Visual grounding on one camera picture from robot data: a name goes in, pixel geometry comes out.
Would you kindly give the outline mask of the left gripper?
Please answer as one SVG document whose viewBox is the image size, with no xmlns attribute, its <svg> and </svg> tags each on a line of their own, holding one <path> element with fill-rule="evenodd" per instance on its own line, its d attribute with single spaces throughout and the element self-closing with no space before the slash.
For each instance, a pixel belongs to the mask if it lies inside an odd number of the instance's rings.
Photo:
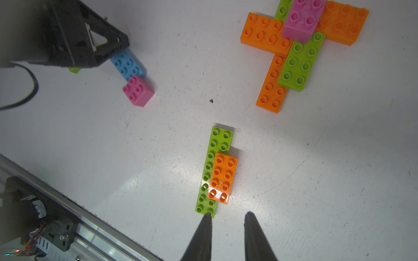
<svg viewBox="0 0 418 261">
<path fill-rule="evenodd" d="M 129 45 L 82 1 L 1 1 L 2 67 L 97 67 Z"/>
</svg>

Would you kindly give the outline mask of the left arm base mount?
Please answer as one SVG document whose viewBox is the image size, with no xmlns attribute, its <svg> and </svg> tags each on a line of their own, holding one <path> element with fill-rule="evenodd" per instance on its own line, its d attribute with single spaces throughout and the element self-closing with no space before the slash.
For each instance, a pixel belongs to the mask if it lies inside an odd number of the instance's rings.
<svg viewBox="0 0 418 261">
<path fill-rule="evenodd" d="M 46 239 L 62 251 L 75 240 L 80 219 L 18 177 L 6 179 L 1 191 L 1 245 L 21 238 L 27 256 Z"/>
</svg>

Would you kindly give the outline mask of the pink lego square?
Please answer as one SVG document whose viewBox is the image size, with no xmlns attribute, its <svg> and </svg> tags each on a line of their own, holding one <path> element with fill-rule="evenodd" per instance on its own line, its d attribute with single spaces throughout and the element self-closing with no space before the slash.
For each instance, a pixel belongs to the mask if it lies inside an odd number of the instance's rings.
<svg viewBox="0 0 418 261">
<path fill-rule="evenodd" d="M 133 105 L 139 107 L 144 107 L 155 94 L 145 79 L 139 76 L 132 76 L 123 87 L 123 92 Z"/>
</svg>

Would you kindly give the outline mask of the pink lego cube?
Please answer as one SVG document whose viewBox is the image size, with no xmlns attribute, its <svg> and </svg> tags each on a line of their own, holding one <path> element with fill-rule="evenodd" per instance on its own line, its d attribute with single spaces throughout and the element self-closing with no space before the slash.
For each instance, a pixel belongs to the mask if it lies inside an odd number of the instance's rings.
<svg viewBox="0 0 418 261">
<path fill-rule="evenodd" d="M 325 0 L 294 0 L 288 12 L 282 36 L 308 43 L 325 8 Z"/>
</svg>

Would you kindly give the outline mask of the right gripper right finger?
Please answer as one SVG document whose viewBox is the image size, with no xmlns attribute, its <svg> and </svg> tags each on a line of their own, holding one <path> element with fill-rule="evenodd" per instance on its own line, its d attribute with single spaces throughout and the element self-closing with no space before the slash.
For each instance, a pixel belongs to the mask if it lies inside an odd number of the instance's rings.
<svg viewBox="0 0 418 261">
<path fill-rule="evenodd" d="M 244 219 L 246 261 L 278 261 L 256 216 L 248 212 Z"/>
</svg>

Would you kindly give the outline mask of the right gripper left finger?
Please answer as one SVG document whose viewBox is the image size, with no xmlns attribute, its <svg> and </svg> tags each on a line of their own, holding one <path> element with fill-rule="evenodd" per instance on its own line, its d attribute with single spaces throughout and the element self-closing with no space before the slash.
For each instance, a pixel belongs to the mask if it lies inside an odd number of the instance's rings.
<svg viewBox="0 0 418 261">
<path fill-rule="evenodd" d="M 180 261 L 210 261 L 212 253 L 212 216 L 206 213 Z"/>
</svg>

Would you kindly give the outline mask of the blue lego plate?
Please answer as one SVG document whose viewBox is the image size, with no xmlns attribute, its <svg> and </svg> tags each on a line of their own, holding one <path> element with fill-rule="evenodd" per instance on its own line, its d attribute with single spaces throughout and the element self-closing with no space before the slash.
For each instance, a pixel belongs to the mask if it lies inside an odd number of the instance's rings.
<svg viewBox="0 0 418 261">
<path fill-rule="evenodd" d="M 113 65 L 116 67 L 116 69 L 120 72 L 120 74 L 127 82 L 133 76 L 145 78 L 147 75 L 145 68 L 132 54 L 130 49 L 125 49 L 121 52 L 118 52 L 110 58 L 110 61 L 113 63 Z"/>
</svg>

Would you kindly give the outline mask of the green lego plate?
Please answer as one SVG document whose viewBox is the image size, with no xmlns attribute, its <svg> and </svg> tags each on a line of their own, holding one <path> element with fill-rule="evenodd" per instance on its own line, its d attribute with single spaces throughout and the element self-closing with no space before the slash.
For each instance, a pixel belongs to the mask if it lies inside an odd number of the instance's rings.
<svg viewBox="0 0 418 261">
<path fill-rule="evenodd" d="M 207 149 L 204 171 L 212 173 L 217 153 L 229 154 L 234 132 L 231 130 L 212 127 L 210 141 Z"/>
<path fill-rule="evenodd" d="M 71 73 L 73 73 L 73 74 L 77 74 L 77 73 L 79 73 L 79 72 L 80 72 L 80 70 L 81 70 L 81 68 L 78 68 L 78 67 L 69 67 L 68 69 L 69 69 L 69 71 L 70 71 Z"/>
</svg>

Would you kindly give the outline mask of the orange lego brick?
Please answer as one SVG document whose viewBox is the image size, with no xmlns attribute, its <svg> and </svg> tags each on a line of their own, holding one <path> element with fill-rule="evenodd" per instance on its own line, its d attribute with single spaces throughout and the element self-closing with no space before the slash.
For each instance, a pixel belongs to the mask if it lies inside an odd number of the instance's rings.
<svg viewBox="0 0 418 261">
<path fill-rule="evenodd" d="M 242 44 L 286 58 L 293 40 L 282 36 L 284 23 L 249 13 L 240 40 Z"/>
<path fill-rule="evenodd" d="M 207 194 L 209 199 L 228 204 L 237 164 L 238 158 L 216 154 Z"/>
<path fill-rule="evenodd" d="M 335 1 L 326 1 L 316 31 L 324 33 L 325 38 L 351 46 L 358 39 L 369 11 Z"/>
<path fill-rule="evenodd" d="M 278 84 L 286 59 L 275 55 L 263 83 L 256 105 L 273 113 L 279 113 L 288 88 Z"/>
</svg>

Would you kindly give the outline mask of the green lego brick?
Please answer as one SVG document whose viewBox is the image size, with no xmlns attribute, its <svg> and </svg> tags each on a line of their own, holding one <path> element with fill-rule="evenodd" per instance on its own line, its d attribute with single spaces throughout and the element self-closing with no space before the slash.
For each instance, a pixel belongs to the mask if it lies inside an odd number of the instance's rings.
<svg viewBox="0 0 418 261">
<path fill-rule="evenodd" d="M 283 87 L 301 92 L 324 42 L 325 34 L 314 31 L 307 43 L 294 41 L 278 79 Z"/>
<path fill-rule="evenodd" d="M 207 196 L 209 192 L 210 179 L 211 173 L 208 171 L 203 171 L 195 211 L 202 215 L 210 213 L 212 218 L 214 218 L 216 215 L 218 202 L 210 199 Z"/>
<path fill-rule="evenodd" d="M 292 7 L 293 0 L 280 0 L 274 18 L 281 22 L 285 22 Z"/>
</svg>

